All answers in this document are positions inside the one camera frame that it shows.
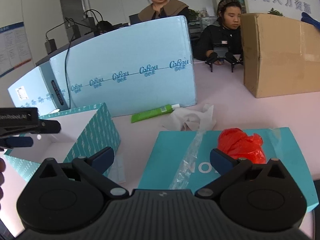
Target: white cloth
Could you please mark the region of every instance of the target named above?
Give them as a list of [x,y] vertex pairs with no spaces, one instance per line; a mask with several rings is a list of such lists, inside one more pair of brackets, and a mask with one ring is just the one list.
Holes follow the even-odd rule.
[[216,120],[213,116],[213,105],[206,104],[202,112],[186,108],[175,109],[162,125],[171,131],[209,131],[215,126]]

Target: computer monitor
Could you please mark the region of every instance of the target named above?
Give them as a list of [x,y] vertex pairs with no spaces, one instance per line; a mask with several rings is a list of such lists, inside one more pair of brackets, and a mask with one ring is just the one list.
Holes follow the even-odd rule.
[[139,19],[139,17],[138,17],[138,14],[130,15],[130,16],[129,16],[129,19],[130,19],[131,25],[137,24],[137,23],[140,23],[140,22],[141,22],[140,19]]

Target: green tube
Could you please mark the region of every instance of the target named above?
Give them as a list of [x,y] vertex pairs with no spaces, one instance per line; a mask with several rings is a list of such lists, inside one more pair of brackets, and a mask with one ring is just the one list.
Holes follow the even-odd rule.
[[138,122],[141,120],[145,120],[151,117],[155,117],[161,114],[168,114],[168,113],[172,113],[174,109],[177,109],[178,107],[180,107],[179,104],[175,104],[175,105],[166,105],[157,109],[153,109],[153,110],[149,110],[149,111],[144,111],[138,114],[134,114],[131,117],[131,123],[134,122]]

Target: green plant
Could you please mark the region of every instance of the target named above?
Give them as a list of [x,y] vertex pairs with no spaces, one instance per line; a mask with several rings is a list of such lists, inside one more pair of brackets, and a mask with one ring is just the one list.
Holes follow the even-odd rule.
[[192,10],[189,8],[189,19],[190,21],[195,21],[198,19],[199,17],[199,13],[198,11]]
[[271,10],[268,12],[268,14],[283,16],[283,14],[281,12],[274,10],[273,8],[271,8]]

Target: crumpled red bag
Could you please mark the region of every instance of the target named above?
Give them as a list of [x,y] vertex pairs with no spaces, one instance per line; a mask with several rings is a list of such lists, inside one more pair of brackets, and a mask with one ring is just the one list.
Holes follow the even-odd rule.
[[254,133],[248,136],[239,128],[225,129],[219,135],[218,149],[234,159],[244,157],[255,164],[265,164],[266,156],[262,150],[263,140]]

